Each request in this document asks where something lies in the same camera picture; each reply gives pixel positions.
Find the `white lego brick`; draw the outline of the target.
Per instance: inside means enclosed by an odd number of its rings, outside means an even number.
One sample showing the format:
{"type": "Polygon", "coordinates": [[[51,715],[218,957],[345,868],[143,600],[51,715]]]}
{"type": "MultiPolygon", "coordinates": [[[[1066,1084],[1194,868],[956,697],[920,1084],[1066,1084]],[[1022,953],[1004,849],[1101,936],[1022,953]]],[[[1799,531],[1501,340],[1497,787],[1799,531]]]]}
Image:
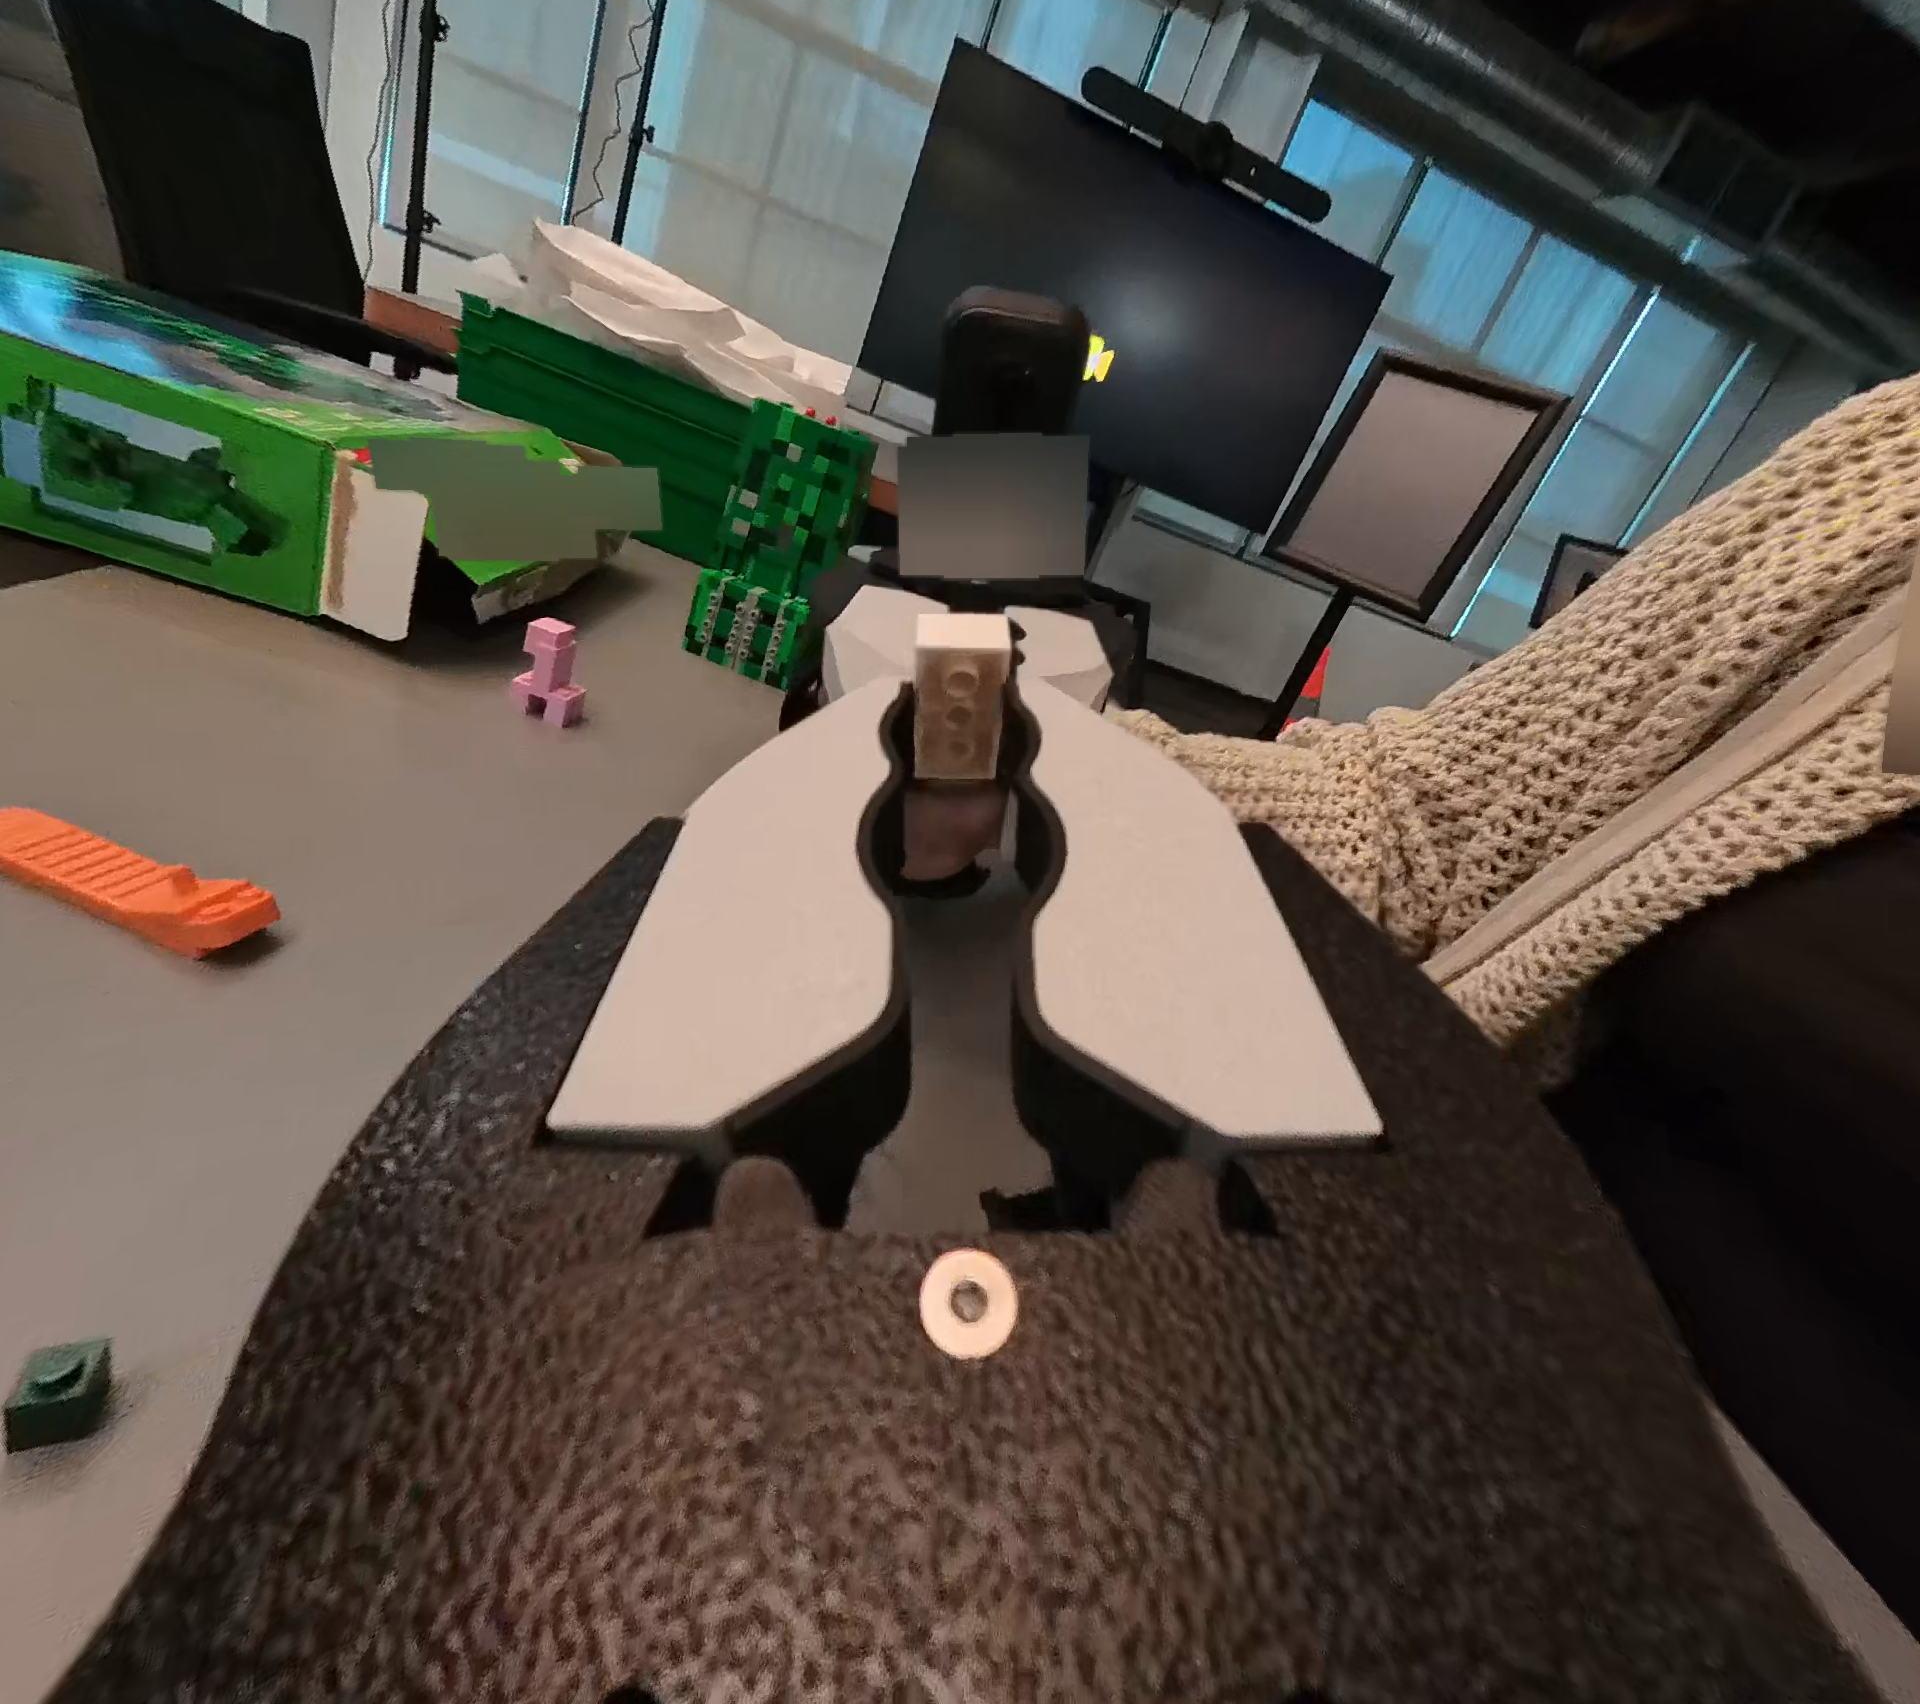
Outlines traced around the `white lego brick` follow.
{"type": "Polygon", "coordinates": [[[921,613],[914,637],[914,780],[996,780],[1014,666],[1009,619],[921,613]]]}

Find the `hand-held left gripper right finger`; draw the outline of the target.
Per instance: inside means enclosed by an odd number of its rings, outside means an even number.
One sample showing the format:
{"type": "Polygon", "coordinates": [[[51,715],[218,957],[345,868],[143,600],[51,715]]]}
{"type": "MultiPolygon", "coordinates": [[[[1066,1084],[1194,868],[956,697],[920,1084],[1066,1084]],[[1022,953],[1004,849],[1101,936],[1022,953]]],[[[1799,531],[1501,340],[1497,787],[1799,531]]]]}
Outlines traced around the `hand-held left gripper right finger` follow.
{"type": "Polygon", "coordinates": [[[1233,819],[1047,684],[1009,721],[1011,1092],[1052,1184],[1007,1220],[1097,1232],[1153,1164],[1380,1151],[1380,1111],[1233,819]]]}

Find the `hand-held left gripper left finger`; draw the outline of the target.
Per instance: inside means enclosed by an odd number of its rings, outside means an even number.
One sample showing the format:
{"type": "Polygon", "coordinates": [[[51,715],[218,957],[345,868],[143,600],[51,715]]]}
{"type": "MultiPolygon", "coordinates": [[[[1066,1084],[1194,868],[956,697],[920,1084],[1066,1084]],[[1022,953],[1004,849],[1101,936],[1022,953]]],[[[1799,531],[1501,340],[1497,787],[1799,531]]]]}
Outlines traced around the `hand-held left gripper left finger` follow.
{"type": "Polygon", "coordinates": [[[775,1160],[828,1229],[910,1092],[899,680],[780,733],[686,811],[541,1129],[719,1173],[775,1160]]]}

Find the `green lego box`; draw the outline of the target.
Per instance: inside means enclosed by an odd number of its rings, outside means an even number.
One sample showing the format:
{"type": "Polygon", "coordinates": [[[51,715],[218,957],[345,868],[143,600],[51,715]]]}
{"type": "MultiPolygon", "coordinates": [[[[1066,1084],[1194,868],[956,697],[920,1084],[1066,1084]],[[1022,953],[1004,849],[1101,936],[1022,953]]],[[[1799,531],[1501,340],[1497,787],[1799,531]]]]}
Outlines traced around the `green lego box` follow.
{"type": "Polygon", "coordinates": [[[84,267],[1,259],[1,518],[382,642],[474,625],[661,529],[659,474],[84,267]]]}

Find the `black high back chair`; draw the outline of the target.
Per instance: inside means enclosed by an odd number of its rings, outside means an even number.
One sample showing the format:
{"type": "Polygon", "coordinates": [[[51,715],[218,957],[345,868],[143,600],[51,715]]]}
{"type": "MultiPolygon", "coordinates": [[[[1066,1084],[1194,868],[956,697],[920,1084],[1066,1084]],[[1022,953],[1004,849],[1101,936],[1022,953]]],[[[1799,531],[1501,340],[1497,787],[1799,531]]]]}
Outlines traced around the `black high back chair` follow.
{"type": "Polygon", "coordinates": [[[122,277],[358,366],[452,375],[366,318],[308,44],[216,0],[45,0],[122,277]]]}

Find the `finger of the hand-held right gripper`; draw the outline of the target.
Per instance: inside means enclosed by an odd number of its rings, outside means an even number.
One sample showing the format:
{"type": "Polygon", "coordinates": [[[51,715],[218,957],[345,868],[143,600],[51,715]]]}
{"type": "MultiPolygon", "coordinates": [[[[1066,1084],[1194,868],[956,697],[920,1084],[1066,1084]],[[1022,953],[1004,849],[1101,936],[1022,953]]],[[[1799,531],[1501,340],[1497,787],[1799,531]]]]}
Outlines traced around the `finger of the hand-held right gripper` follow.
{"type": "Polygon", "coordinates": [[[821,652],[821,708],[851,698],[855,711],[888,719],[912,684],[918,627],[935,617],[935,599],[865,583],[828,625],[821,652]]]}
{"type": "Polygon", "coordinates": [[[1047,684],[1073,704],[1101,715],[1115,666],[1096,622],[1078,610],[1009,607],[1011,635],[1005,700],[1023,700],[1033,684],[1047,684]]]}

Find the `dark trousers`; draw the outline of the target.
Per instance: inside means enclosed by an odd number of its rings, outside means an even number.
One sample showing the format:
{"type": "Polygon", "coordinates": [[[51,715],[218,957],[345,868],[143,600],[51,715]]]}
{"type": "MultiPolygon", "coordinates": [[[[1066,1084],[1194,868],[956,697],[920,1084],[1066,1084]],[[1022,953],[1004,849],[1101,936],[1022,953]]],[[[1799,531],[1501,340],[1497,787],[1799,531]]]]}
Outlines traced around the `dark trousers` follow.
{"type": "Polygon", "coordinates": [[[1718,1411],[1916,1633],[1916,811],[1615,962],[1548,1111],[1718,1411]]]}

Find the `orange brick separator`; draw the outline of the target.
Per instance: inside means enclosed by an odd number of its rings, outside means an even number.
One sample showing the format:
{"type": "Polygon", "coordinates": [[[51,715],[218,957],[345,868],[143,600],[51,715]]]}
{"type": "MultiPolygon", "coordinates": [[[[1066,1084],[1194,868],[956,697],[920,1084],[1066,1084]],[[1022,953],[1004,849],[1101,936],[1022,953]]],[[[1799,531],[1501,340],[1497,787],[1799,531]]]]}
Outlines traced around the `orange brick separator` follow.
{"type": "Polygon", "coordinates": [[[202,878],[28,807],[1,811],[1,874],[192,962],[279,923],[275,897],[251,883],[202,878]]]}

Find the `person's right forearm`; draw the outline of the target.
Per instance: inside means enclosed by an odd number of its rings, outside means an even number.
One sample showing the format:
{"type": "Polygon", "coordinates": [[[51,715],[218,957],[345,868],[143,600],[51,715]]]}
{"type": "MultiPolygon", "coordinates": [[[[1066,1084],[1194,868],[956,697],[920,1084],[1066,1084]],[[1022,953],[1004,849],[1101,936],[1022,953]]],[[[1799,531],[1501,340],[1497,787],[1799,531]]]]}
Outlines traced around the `person's right forearm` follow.
{"type": "Polygon", "coordinates": [[[1918,381],[1811,421],[1425,708],[1110,723],[1272,828],[1504,1048],[1693,911],[1916,813],[1884,769],[1918,381]]]}

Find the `black video conference bar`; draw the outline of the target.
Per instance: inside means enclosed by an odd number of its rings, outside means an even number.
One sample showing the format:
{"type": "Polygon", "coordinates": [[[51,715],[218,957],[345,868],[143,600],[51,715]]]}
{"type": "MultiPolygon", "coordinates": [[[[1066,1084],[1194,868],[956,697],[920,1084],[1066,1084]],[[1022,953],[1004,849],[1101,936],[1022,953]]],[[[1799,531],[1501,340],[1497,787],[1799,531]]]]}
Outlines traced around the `black video conference bar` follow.
{"type": "Polygon", "coordinates": [[[1153,142],[1168,160],[1214,185],[1235,187],[1307,227],[1331,214],[1331,196],[1317,185],[1288,172],[1277,160],[1242,144],[1224,123],[1203,123],[1173,109],[1120,75],[1092,67],[1078,83],[1082,101],[1117,125],[1153,142]]]}

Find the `person's right hand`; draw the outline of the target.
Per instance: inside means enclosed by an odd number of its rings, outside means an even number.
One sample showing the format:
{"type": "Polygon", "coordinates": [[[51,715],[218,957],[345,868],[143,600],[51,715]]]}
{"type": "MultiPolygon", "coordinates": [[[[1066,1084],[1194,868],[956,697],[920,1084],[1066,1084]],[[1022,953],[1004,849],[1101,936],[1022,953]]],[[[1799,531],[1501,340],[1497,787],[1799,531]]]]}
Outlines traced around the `person's right hand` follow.
{"type": "Polygon", "coordinates": [[[987,883],[986,858],[1004,830],[998,782],[915,780],[901,805],[897,891],[926,899],[971,897],[987,883]]]}

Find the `black monitor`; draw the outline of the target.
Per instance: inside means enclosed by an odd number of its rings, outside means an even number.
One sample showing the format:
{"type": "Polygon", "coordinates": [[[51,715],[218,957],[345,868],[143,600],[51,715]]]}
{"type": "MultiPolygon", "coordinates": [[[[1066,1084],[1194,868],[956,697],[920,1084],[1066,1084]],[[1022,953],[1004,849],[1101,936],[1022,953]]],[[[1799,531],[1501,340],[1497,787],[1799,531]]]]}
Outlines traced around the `black monitor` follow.
{"type": "Polygon", "coordinates": [[[853,359],[938,392],[948,306],[1082,312],[1110,364],[1071,428],[1115,478],[1265,529],[1391,284],[1375,263],[954,43],[853,359]]]}

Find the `framed board on stand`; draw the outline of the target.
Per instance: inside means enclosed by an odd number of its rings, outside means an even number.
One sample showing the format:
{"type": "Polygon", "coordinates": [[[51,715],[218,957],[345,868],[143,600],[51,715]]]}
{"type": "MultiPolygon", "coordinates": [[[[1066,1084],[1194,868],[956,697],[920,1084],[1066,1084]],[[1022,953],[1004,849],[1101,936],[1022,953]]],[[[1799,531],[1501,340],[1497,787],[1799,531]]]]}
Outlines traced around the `framed board on stand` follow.
{"type": "Polygon", "coordinates": [[[1378,351],[1281,511],[1265,556],[1330,588],[1259,724],[1275,741],[1356,603],[1424,625],[1572,398],[1378,351]]]}

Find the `black tripod pole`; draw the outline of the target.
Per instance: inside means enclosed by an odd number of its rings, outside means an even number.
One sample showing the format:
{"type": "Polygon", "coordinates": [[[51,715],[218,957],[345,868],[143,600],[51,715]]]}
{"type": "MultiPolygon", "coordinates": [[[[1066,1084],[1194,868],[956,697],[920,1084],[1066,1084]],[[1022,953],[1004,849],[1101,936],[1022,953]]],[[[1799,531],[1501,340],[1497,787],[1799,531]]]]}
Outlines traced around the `black tripod pole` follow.
{"type": "Polygon", "coordinates": [[[408,0],[411,5],[411,76],[405,96],[403,136],[403,203],[399,218],[398,289],[405,298],[420,291],[422,252],[433,229],[426,200],[428,144],[433,107],[437,51],[446,36],[446,18],[440,0],[408,0]]]}

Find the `small dark green lego brick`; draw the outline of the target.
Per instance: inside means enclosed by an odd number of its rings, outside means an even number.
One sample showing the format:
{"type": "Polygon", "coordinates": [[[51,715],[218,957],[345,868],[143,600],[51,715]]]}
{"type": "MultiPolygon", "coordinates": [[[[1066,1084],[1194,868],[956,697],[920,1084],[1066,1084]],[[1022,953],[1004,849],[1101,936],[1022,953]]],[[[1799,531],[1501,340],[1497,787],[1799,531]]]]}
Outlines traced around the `small dark green lego brick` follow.
{"type": "Polygon", "coordinates": [[[90,1439],[113,1386],[113,1347],[90,1337],[32,1351],[3,1400],[3,1451],[39,1453],[90,1439]]]}

